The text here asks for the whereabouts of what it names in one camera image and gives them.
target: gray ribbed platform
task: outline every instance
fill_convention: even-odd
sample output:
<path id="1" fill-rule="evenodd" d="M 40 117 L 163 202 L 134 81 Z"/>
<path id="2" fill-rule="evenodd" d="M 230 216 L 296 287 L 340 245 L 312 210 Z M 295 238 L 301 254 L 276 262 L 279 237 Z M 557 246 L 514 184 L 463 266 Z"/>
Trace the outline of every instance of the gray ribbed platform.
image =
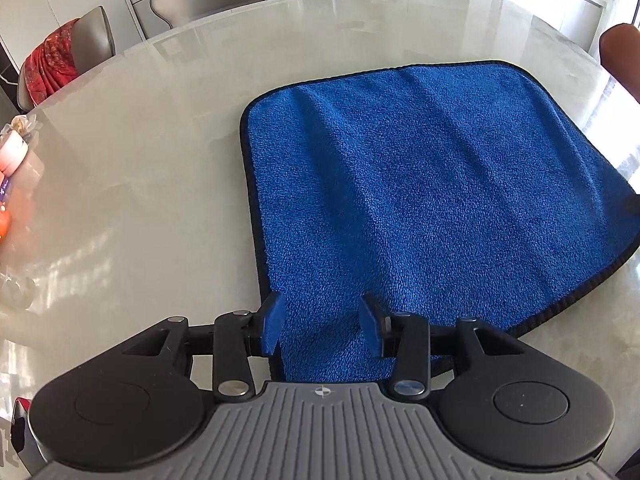
<path id="1" fill-rule="evenodd" d="M 596 464 L 557 473 L 503 471 L 461 452 L 429 410 L 395 402 L 373 383 L 270 383 L 217 410 L 198 440 L 123 473 L 51 463 L 36 480 L 604 480 Z"/>

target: circular button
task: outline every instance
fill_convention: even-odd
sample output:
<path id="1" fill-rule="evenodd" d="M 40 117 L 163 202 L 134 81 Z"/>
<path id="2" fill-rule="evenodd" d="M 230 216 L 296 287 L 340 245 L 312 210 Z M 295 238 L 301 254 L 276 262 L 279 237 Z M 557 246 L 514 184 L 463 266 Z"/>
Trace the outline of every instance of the circular button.
<path id="1" fill-rule="evenodd" d="M 129 424 L 149 407 L 149 394 L 131 383 L 113 383 L 83 392 L 76 399 L 76 412 L 84 420 L 102 426 Z"/>
<path id="2" fill-rule="evenodd" d="M 403 397 L 415 397 L 424 393 L 424 384 L 420 381 L 398 381 L 394 390 Z"/>
<path id="3" fill-rule="evenodd" d="M 549 424 L 569 410 L 562 391 L 530 381 L 505 384 L 495 393 L 494 405 L 504 416 L 523 424 Z"/>
<path id="4" fill-rule="evenodd" d="M 249 385 L 244 381 L 225 381 L 218 391 L 227 397 L 240 397 L 249 391 Z"/>

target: red patterned cloth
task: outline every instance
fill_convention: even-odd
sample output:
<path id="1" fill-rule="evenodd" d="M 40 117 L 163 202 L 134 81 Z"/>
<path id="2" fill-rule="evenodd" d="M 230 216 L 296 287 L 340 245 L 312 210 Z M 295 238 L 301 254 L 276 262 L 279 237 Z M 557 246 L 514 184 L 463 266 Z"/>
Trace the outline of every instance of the red patterned cloth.
<path id="1" fill-rule="evenodd" d="M 35 105 L 78 77 L 71 56 L 71 29 L 77 20 L 49 34 L 24 62 L 27 90 Z"/>

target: marble table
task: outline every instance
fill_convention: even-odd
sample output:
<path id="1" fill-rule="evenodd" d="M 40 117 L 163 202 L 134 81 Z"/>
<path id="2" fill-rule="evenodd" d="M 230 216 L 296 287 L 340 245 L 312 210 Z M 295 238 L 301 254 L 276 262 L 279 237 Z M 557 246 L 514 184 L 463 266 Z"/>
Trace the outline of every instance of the marble table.
<path id="1" fill-rule="evenodd" d="M 256 96 L 411 63 L 501 59 L 531 72 L 640 190 L 640 107 L 580 48 L 505 0 L 271 0 L 139 44 L 36 108 L 44 177 L 1 269 L 37 284 L 0 305 L 0 477 L 16 396 L 165 317 L 258 307 L 238 139 Z M 640 446 L 640 254 L 524 340 L 593 378 L 616 407 L 609 471 Z M 263 360 L 254 363 L 267 376 Z M 206 386 L 210 358 L 193 379 Z"/>

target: logo mark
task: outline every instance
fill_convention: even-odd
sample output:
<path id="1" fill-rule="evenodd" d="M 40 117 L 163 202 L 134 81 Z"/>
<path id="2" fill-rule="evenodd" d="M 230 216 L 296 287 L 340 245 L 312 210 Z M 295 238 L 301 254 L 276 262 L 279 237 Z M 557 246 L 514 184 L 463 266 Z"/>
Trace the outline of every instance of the logo mark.
<path id="1" fill-rule="evenodd" d="M 322 386 L 318 386 L 314 390 L 314 392 L 316 393 L 316 395 L 322 397 L 323 399 L 333 393 L 333 391 L 324 386 L 324 384 Z"/>

